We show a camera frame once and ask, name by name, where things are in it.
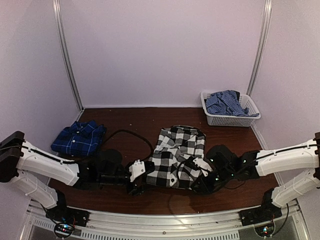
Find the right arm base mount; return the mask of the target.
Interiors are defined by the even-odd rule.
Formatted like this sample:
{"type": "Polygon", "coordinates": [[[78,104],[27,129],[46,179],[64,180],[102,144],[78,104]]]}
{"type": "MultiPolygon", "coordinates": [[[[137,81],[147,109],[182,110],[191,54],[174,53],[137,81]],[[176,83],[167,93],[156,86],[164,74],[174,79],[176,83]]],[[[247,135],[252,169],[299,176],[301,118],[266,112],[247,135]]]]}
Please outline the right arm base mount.
{"type": "Polygon", "coordinates": [[[268,222],[272,219],[280,218],[282,215],[281,209],[270,210],[262,209],[260,207],[241,210],[239,212],[239,217],[243,227],[268,222]]]}

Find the white plastic laundry basket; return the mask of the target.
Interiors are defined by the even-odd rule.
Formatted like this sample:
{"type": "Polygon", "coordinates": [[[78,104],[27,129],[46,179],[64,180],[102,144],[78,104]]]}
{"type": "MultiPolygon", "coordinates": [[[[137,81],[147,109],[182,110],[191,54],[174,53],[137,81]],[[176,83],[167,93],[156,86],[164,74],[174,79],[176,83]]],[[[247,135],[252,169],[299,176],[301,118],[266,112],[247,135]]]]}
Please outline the white plastic laundry basket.
{"type": "Polygon", "coordinates": [[[243,109],[248,108],[249,116],[209,114],[206,108],[206,100],[211,94],[212,93],[208,91],[202,91],[200,93],[202,109],[209,126],[250,127],[256,120],[261,118],[261,113],[251,97],[242,93],[239,94],[238,101],[243,109]]]}

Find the blue plaid shirt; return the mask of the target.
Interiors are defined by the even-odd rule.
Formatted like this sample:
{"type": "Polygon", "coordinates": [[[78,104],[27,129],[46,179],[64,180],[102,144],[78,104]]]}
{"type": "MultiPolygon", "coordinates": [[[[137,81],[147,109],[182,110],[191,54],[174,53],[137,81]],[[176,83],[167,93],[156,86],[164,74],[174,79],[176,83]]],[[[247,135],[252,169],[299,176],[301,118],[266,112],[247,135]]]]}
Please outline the blue plaid shirt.
{"type": "Polygon", "coordinates": [[[51,150],[59,154],[75,157],[88,157],[100,147],[107,128],[94,120],[75,121],[65,127],[51,144],[51,150]]]}

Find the black white checked shirt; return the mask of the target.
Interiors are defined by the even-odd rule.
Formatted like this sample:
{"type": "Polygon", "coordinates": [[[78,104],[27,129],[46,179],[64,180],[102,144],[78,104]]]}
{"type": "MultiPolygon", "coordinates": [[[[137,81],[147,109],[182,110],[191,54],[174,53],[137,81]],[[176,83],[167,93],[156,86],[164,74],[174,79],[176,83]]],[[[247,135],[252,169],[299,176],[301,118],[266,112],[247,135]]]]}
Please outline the black white checked shirt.
{"type": "Polygon", "coordinates": [[[206,135],[198,128],[175,125],[162,128],[149,161],[155,170],[145,177],[148,185],[190,190],[197,178],[191,176],[187,161],[204,157],[206,135]]]}

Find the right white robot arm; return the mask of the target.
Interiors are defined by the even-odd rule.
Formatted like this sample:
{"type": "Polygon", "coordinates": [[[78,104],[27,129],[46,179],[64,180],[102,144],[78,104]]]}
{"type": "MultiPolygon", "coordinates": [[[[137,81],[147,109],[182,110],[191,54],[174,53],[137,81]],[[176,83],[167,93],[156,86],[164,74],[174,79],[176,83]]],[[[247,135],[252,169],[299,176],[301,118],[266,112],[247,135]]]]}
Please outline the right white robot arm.
{"type": "Polygon", "coordinates": [[[254,209],[259,220],[266,221],[288,202],[320,187],[320,134],[305,143],[274,150],[248,151],[237,156],[225,145],[212,147],[194,165],[203,176],[197,183],[204,193],[219,191],[230,180],[248,181],[277,172],[304,169],[289,182],[266,191],[261,206],[254,209]]]}

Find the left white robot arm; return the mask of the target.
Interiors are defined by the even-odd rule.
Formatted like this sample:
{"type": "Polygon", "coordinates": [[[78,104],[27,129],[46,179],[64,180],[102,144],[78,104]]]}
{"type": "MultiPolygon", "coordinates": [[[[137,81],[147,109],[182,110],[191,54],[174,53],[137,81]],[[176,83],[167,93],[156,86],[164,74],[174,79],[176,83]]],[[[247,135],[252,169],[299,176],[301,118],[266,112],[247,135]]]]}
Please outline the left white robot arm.
{"type": "Polygon", "coordinates": [[[61,222],[72,218],[65,195],[45,185],[34,174],[83,190],[105,185],[126,186],[128,194],[138,195],[142,192],[142,179],[155,169],[153,162],[139,159],[123,166],[121,154],[114,149],[84,160],[61,158],[35,147],[24,136],[23,132],[16,131],[1,141],[0,181],[15,185],[47,211],[52,211],[61,222]]]}

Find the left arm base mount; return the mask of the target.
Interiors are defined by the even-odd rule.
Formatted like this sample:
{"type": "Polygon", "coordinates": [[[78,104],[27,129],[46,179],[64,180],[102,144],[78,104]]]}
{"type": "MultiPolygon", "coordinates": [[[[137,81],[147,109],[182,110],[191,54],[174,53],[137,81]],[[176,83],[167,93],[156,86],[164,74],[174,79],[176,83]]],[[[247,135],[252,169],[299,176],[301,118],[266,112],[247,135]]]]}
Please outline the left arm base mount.
{"type": "Polygon", "coordinates": [[[54,223],[64,223],[75,225],[79,227],[86,227],[89,220],[90,213],[86,210],[80,210],[76,208],[67,209],[48,209],[45,211],[45,216],[54,223]]]}

